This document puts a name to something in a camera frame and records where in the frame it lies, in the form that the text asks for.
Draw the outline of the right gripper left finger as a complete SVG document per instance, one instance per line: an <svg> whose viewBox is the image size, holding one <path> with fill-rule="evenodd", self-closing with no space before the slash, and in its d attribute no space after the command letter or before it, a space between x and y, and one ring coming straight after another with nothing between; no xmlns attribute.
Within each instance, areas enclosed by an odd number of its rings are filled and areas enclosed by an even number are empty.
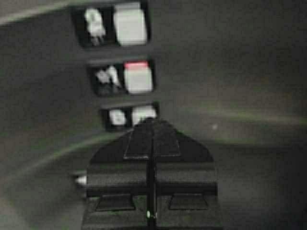
<svg viewBox="0 0 307 230"><path fill-rule="evenodd" d="M154 120L100 148L86 170L83 230L152 230Z"/></svg>

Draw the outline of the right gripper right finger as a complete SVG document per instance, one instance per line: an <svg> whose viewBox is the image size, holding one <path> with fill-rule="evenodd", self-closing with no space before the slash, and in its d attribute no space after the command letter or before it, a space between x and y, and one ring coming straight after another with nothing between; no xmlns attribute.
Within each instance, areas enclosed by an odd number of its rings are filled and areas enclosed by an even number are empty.
<svg viewBox="0 0 307 230"><path fill-rule="evenodd" d="M208 149L163 120L153 122L157 230L221 230L215 163Z"/></svg>

